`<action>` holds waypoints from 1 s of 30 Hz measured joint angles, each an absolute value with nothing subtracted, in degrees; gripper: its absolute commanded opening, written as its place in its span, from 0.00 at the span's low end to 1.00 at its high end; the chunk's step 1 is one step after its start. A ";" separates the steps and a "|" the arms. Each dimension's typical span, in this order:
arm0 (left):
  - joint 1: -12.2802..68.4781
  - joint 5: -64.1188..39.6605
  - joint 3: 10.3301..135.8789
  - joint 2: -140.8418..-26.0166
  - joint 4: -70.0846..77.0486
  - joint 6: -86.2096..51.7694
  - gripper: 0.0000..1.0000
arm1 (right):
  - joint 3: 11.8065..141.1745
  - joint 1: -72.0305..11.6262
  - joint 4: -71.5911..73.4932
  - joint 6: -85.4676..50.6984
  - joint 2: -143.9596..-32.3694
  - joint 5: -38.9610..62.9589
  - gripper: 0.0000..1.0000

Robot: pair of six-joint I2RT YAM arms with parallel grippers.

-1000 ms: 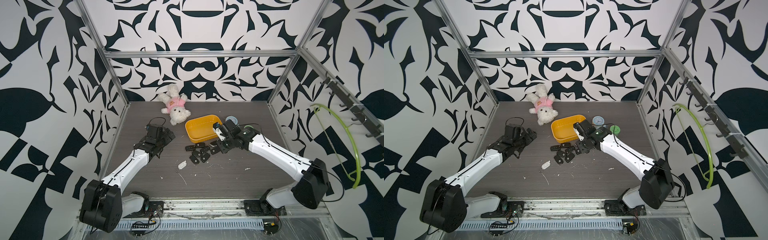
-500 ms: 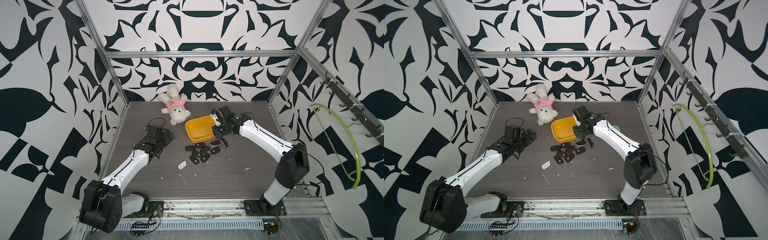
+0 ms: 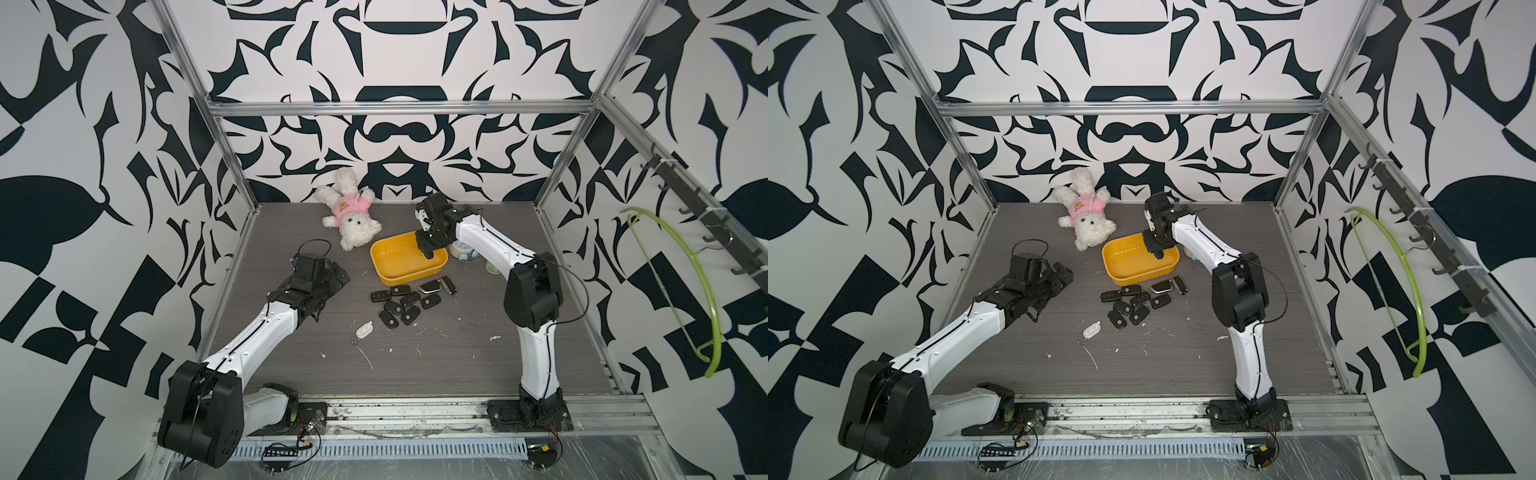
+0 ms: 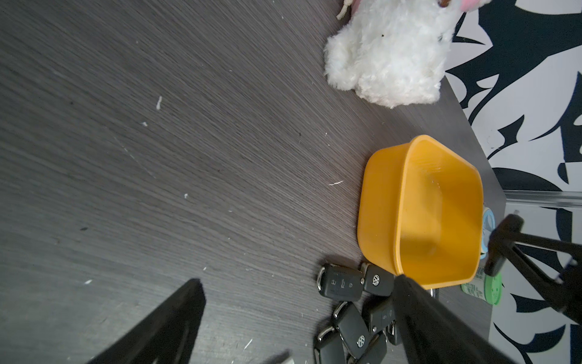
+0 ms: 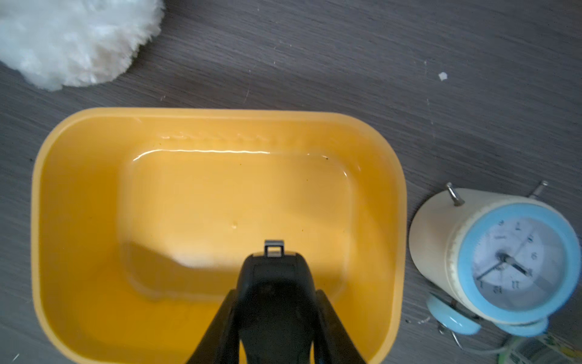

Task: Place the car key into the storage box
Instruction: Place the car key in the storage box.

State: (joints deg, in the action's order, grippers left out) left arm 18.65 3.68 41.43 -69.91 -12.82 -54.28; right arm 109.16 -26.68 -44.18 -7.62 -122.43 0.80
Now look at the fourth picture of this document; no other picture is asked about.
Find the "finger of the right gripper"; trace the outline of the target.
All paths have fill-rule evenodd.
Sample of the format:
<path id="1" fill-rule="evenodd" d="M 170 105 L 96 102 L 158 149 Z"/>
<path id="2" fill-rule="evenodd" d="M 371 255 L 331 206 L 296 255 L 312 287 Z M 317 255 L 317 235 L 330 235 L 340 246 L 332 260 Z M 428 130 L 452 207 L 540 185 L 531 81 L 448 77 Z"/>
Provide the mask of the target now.
<path id="1" fill-rule="evenodd" d="M 498 275 L 509 261 L 555 311 L 577 324 L 581 323 L 581 245 L 524 234 L 521 229 L 524 219 L 518 215 L 507 215 L 490 235 L 484 272 L 490 277 Z M 526 244 L 544 250 L 567 253 L 569 264 L 556 278 L 551 278 L 517 244 Z"/>

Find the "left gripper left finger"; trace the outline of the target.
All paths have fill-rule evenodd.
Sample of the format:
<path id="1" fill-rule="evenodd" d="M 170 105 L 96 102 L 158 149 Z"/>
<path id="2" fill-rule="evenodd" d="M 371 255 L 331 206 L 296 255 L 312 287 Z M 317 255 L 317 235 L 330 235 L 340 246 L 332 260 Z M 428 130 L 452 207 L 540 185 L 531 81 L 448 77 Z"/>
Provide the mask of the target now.
<path id="1" fill-rule="evenodd" d="M 190 279 L 91 363 L 188 363 L 206 306 L 202 282 Z"/>

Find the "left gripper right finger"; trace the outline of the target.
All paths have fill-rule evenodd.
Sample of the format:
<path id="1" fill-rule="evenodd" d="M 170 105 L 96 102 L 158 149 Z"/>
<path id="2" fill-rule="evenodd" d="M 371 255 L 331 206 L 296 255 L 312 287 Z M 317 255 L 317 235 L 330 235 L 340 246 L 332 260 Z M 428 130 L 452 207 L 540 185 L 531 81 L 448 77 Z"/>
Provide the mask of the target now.
<path id="1" fill-rule="evenodd" d="M 396 328 L 410 363 L 512 363 L 417 282 L 395 278 Z"/>

